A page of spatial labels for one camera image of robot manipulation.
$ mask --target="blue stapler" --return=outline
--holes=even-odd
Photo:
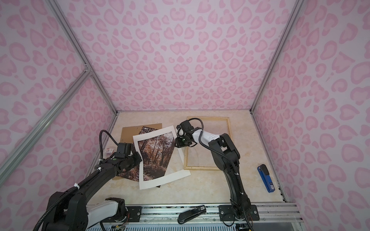
[[[272,193],[273,191],[275,191],[275,187],[272,183],[270,173],[269,173],[266,165],[261,164],[260,166],[257,167],[257,170],[258,170],[259,174],[261,175],[261,178],[263,180],[263,183],[266,186],[267,191],[269,193]]]

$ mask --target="brown cardboard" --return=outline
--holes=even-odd
[[[162,124],[156,123],[156,124],[149,124],[149,125],[124,127],[122,128],[120,143],[134,143],[134,139],[132,136],[139,135],[139,132],[141,131],[143,127],[162,129]]]

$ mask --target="white photo mat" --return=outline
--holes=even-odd
[[[166,128],[155,130],[153,132],[148,132],[145,134],[132,136],[134,139],[135,149],[139,153],[141,158],[142,158],[142,155],[140,152],[138,141],[147,140],[147,139],[160,136],[160,135],[163,135],[169,132],[172,132],[174,139],[177,137],[174,126],[169,126]],[[182,164],[184,164],[184,153],[182,152],[182,149],[181,148],[176,148],[176,149],[178,150]],[[186,176],[190,176],[190,171],[183,169],[183,170],[180,170],[180,171],[177,171],[177,172],[174,172],[174,173],[171,173],[171,174],[168,174],[168,175],[165,175],[165,176],[153,179],[153,180],[144,181],[144,163],[142,161],[140,162],[140,165],[139,165],[139,188],[140,189],[153,188],[156,186],[160,186],[160,185],[167,184],[169,182],[184,178]]]

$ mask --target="black mounting plate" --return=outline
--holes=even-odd
[[[220,215],[220,220],[221,221],[234,221],[235,218],[233,216],[233,209],[231,205],[219,205],[218,206],[218,213]],[[254,204],[250,206],[250,209],[246,211],[248,220],[250,221],[251,218],[254,221],[259,221],[259,215],[258,215],[258,210],[257,206]]]
[[[127,206],[127,210],[128,210],[128,213],[130,214],[130,217],[128,218],[128,222],[139,222],[140,221],[141,206]],[[115,221],[108,217],[102,220],[102,222],[115,222]]]

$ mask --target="wall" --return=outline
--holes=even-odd
[[[0,166],[82,72],[42,0],[0,3]]]
[[[249,109],[294,3],[59,1],[119,110]]]
[[[369,8],[310,0],[255,113],[308,230],[370,230]]]
[[[99,132],[111,120],[88,79],[0,188],[0,229],[33,229],[54,192],[83,180],[99,149]]]

